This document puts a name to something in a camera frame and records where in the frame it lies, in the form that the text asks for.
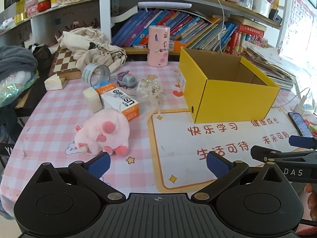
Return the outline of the grey purple toy truck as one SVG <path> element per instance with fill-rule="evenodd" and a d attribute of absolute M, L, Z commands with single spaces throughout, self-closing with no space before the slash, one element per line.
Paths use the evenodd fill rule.
<path fill-rule="evenodd" d="M 137 85 L 137 80 L 129 71 L 124 71 L 117 74 L 117 86 L 125 89 L 134 88 Z"/>

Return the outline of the white desk mat with text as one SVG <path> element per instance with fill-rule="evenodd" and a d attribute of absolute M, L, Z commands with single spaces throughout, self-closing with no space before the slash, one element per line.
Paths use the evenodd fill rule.
<path fill-rule="evenodd" d="M 187 110 L 163 110 L 148 121 L 150 150 L 157 189 L 161 193 L 193 192 L 216 179 L 206 165 L 215 151 L 229 161 L 241 160 L 251 167 L 254 145 L 292 152 L 288 138 L 298 132 L 288 116 L 272 108 L 264 120 L 203 123 L 193 122 Z"/>

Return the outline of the cream foam cube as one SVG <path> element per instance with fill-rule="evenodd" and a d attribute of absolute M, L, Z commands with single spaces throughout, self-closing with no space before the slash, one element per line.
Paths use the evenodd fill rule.
<path fill-rule="evenodd" d="M 100 96 L 93 87 L 85 89 L 83 96 L 92 113 L 96 113 L 103 108 Z"/>

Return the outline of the white power strip charger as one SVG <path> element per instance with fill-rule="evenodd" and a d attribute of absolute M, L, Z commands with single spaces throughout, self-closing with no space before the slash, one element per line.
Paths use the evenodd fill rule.
<path fill-rule="evenodd" d="M 316 103 L 314 99 L 312 99 L 311 104 L 306 103 L 307 95 L 304 95 L 300 102 L 295 106 L 294 112 L 300 114 L 300 115 L 309 115 L 313 114 L 315 112 Z"/>

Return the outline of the cream canvas tote bag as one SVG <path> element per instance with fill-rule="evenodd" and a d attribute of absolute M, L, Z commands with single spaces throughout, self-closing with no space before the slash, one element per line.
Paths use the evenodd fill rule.
<path fill-rule="evenodd" d="M 121 68 L 127 59 L 123 48 L 112 45 L 100 30 L 92 27 L 64 31 L 57 41 L 61 48 L 73 53 L 75 67 L 81 71 L 90 63 L 99 63 L 107 66 L 113 73 Z"/>

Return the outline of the usmile white orange box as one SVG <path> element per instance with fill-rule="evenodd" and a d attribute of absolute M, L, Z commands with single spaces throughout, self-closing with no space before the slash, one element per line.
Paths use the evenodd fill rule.
<path fill-rule="evenodd" d="M 104 108 L 113 108 L 121 112 L 128 121 L 140 115 L 139 102 L 109 81 L 100 82 L 92 86 L 100 95 Z"/>

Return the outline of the yellow cardboard box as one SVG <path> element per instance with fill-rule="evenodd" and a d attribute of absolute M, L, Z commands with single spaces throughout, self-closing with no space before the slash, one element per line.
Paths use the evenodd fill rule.
<path fill-rule="evenodd" d="M 178 84 L 197 124 L 263 120 L 280 87 L 241 56 L 182 48 Z"/>

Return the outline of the grey folded blanket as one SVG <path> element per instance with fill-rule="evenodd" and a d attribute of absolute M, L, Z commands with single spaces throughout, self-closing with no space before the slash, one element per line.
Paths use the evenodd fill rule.
<path fill-rule="evenodd" d="M 1 46 L 1 79 L 18 71 L 34 71 L 37 66 L 37 59 L 27 48 Z"/>

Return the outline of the wooden chess board box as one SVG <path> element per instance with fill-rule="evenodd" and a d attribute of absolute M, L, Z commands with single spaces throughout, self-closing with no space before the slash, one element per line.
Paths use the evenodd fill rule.
<path fill-rule="evenodd" d="M 81 78 L 81 71 L 76 68 L 76 60 L 72 51 L 58 46 L 48 76 L 51 77 L 55 74 L 66 80 Z"/>

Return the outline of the clear packing tape roll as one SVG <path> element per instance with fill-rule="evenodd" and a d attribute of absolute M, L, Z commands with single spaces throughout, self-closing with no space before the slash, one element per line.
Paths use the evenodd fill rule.
<path fill-rule="evenodd" d="M 107 66 L 99 63 L 90 63 L 82 70 L 81 80 L 86 86 L 94 86 L 103 81 L 110 80 L 110 70 Z"/>

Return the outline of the black smartphone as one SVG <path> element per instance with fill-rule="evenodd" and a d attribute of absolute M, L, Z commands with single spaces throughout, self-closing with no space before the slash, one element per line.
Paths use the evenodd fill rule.
<path fill-rule="evenodd" d="M 298 131 L 298 133 L 300 134 L 300 136 L 304 136 L 304 137 L 313 136 L 313 133 L 311 132 L 306 122 L 304 121 L 303 117 L 299 113 L 289 112 L 287 115 L 290 118 L 290 121 L 292 122 L 296 130 Z"/>

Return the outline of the stack of papers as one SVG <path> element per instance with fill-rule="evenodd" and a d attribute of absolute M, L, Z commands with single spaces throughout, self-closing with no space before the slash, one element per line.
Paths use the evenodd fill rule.
<path fill-rule="evenodd" d="M 297 87 L 295 75 L 286 69 L 286 61 L 278 55 L 276 48 L 262 48 L 249 44 L 242 55 L 281 89 L 291 91 Z"/>

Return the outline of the white foam tube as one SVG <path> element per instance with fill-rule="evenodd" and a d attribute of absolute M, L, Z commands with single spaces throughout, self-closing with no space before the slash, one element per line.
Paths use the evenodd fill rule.
<path fill-rule="evenodd" d="M 181 2 L 139 2 L 137 5 L 140 9 L 189 9 L 192 7 L 191 3 Z"/>

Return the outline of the pink sticker cylinder canister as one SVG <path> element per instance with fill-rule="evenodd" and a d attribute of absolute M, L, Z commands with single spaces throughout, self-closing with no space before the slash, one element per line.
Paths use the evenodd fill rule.
<path fill-rule="evenodd" d="M 168 64 L 170 27 L 150 26 L 148 36 L 147 62 L 151 67 L 165 67 Z"/>

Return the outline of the iridescent plastic bag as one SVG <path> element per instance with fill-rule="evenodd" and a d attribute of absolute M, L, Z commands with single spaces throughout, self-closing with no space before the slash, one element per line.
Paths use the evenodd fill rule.
<path fill-rule="evenodd" d="M 11 104 L 18 96 L 30 88 L 39 77 L 39 72 L 35 71 L 18 71 L 10 74 L 1 81 L 0 102 L 1 107 Z"/>

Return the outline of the pearl ribbon hair accessory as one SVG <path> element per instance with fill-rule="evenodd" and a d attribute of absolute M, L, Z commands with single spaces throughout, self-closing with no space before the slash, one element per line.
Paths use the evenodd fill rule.
<path fill-rule="evenodd" d="M 149 109 L 145 114 L 145 120 L 148 122 L 154 113 L 161 112 L 161 103 L 164 92 L 161 83 L 154 79 L 140 79 L 137 85 L 137 97 L 148 104 Z"/>

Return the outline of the red round doll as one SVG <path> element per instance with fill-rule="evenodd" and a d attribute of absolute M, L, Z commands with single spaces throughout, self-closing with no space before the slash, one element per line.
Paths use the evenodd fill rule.
<path fill-rule="evenodd" d="M 38 12 L 43 12 L 51 8 L 51 0 L 38 0 Z"/>

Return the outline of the torn white paper box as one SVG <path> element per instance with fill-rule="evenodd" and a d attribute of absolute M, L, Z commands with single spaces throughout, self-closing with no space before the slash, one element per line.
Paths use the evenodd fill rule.
<path fill-rule="evenodd" d="M 61 78 L 57 74 L 52 75 L 44 81 L 45 89 L 47 91 L 62 90 L 68 81 L 65 78 Z"/>

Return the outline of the pink plush pig toy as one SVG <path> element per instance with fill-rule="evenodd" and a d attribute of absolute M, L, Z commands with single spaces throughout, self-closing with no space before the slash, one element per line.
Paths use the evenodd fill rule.
<path fill-rule="evenodd" d="M 75 129 L 74 143 L 82 153 L 98 155 L 107 152 L 122 157 L 128 154 L 129 122 L 115 109 L 102 109 Z"/>

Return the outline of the row of children's books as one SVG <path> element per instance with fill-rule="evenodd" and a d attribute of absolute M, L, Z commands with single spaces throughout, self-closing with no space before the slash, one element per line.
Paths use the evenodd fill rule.
<path fill-rule="evenodd" d="M 246 18 L 232 15 L 205 18 L 197 13 L 171 9 L 138 9 L 112 37 L 120 47 L 145 49 L 150 40 L 149 28 L 169 28 L 164 49 L 179 52 L 181 48 L 240 54 L 244 41 L 257 45 L 266 44 L 263 39 L 266 27 Z"/>

